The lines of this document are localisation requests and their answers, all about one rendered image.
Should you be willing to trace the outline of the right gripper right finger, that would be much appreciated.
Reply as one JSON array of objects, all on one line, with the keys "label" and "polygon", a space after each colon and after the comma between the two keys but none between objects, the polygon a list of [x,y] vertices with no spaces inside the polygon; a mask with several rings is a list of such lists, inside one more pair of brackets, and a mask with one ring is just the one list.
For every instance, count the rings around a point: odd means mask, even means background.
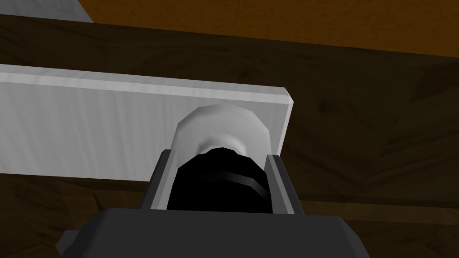
[{"label": "right gripper right finger", "polygon": [[273,213],[303,215],[303,208],[281,157],[267,155],[264,171],[267,174]]}]

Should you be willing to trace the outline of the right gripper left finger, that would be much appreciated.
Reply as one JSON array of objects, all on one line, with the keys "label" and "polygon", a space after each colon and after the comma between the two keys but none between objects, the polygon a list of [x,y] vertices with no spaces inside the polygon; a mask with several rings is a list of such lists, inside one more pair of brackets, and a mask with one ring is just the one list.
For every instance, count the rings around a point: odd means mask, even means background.
[{"label": "right gripper left finger", "polygon": [[177,171],[176,151],[163,150],[149,181],[140,209],[167,209]]}]

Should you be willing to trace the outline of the white door leaf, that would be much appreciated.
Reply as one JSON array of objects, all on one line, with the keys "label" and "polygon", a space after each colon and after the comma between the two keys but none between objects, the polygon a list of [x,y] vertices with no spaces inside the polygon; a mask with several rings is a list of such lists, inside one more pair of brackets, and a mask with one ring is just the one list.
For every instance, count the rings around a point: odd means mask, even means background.
[{"label": "white door leaf", "polygon": [[148,181],[178,122],[218,103],[252,111],[280,154],[281,87],[0,64],[0,173]]}]

